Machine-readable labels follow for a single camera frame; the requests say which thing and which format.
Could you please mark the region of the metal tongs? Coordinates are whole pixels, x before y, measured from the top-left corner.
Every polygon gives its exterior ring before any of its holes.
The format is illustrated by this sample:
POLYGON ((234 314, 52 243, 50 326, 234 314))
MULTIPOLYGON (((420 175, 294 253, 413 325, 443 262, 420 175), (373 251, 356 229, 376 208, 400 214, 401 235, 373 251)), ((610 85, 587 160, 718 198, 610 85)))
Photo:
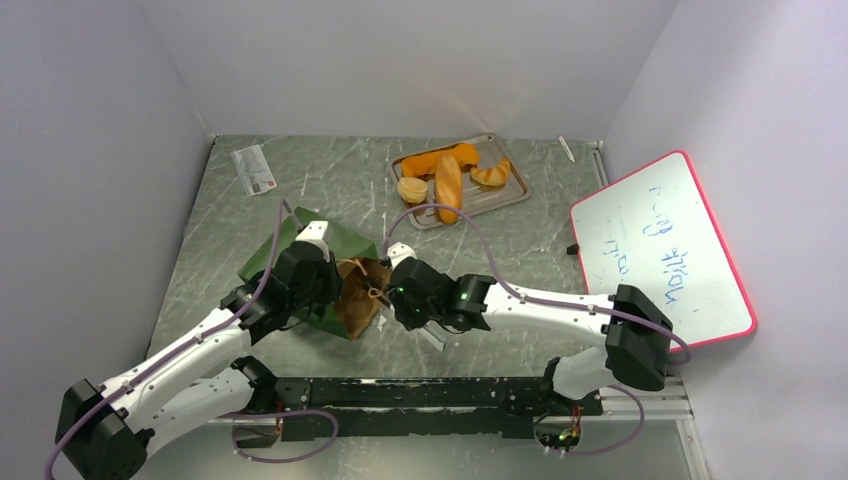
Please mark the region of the metal tongs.
MULTIPOLYGON (((368 296, 372 300, 376 300, 380 303, 381 307, 378 313, 377 320, 377 329, 379 331, 383 330, 383 327, 388 323, 389 320, 396 321, 395 318, 395 309, 389 301, 388 296, 375 288, 370 288, 368 292, 368 296)), ((433 346, 437 351, 444 351, 447 341, 446 338, 438 334, 436 331, 432 330, 428 325, 424 325, 423 327, 414 328, 412 330, 419 338, 428 342, 431 346, 433 346)))

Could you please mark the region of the green paper bag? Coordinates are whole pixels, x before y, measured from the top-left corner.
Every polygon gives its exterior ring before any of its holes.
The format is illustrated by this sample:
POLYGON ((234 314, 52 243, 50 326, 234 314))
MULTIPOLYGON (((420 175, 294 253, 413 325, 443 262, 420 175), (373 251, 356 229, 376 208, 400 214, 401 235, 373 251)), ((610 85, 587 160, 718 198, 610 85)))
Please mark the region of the green paper bag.
POLYGON ((233 313, 252 304, 236 323, 253 341, 301 324, 354 341, 388 304, 391 268, 378 259, 373 241, 332 220, 323 247, 298 238, 324 220, 296 208, 239 272, 243 283, 220 301, 233 313))

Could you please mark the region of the fake round bread roll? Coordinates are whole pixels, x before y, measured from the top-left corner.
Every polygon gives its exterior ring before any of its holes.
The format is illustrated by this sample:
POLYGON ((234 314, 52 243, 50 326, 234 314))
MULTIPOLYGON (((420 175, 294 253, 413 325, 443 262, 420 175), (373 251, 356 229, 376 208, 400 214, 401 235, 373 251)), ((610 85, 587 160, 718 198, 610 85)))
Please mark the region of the fake round bread roll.
POLYGON ((417 177, 402 177, 397 184, 397 191, 404 202, 411 205, 425 203, 429 187, 428 183, 417 177))

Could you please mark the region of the fake baguette loaf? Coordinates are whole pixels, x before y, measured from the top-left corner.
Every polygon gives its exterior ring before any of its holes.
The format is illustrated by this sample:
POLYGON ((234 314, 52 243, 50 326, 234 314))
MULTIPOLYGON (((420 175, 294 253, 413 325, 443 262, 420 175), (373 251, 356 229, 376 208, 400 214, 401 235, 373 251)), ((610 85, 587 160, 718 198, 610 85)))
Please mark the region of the fake baguette loaf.
POLYGON ((461 168, 452 156, 443 156, 437 161, 435 198, 438 204, 452 207, 452 210, 439 209, 439 218, 447 224, 455 223, 458 220, 455 210, 460 210, 463 206, 463 188, 461 168))

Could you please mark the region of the orange fake braided bread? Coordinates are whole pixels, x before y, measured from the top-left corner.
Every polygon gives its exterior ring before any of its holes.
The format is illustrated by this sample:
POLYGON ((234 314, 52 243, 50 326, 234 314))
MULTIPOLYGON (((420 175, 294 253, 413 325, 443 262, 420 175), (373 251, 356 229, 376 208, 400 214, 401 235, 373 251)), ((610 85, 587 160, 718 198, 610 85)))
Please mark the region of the orange fake braided bread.
POLYGON ((437 161, 443 156, 452 156, 460 168, 476 166, 479 162, 478 150, 469 143, 458 143, 449 147, 427 151, 405 157, 400 165, 404 177, 423 177, 435 173, 437 161))

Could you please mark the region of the fake croissant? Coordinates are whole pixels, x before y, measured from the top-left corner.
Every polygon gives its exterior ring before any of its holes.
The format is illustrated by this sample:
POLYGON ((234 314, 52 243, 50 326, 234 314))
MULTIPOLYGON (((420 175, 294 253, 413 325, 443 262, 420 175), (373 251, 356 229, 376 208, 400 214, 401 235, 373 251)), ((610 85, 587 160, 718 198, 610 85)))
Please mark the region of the fake croissant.
POLYGON ((502 187, 508 181, 512 166, 507 157, 502 157, 498 164, 491 168, 479 168, 474 166, 470 169, 470 178, 477 184, 486 187, 502 187))

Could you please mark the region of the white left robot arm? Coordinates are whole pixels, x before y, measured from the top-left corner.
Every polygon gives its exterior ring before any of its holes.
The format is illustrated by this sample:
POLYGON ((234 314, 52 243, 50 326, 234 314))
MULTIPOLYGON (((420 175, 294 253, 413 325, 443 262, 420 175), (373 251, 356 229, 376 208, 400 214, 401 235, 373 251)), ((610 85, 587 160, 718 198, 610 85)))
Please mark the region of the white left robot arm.
POLYGON ((85 479, 129 479, 174 439, 230 414, 282 411, 277 377, 249 351, 296 313, 332 304, 326 240, 302 232, 178 340, 121 375, 64 394, 55 441, 85 479))

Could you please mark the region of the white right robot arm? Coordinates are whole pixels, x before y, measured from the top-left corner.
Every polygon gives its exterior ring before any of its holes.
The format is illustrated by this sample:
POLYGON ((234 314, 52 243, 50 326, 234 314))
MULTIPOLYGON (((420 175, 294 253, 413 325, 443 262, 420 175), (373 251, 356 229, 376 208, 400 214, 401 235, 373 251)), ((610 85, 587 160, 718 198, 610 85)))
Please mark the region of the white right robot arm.
POLYGON ((638 288, 572 295, 516 287, 489 275, 451 278, 407 257, 391 263, 388 297, 396 320, 415 330, 434 322, 450 332, 528 329, 565 334, 585 350, 561 357, 539 391, 550 413, 612 384, 660 391, 670 363, 668 317, 638 288))

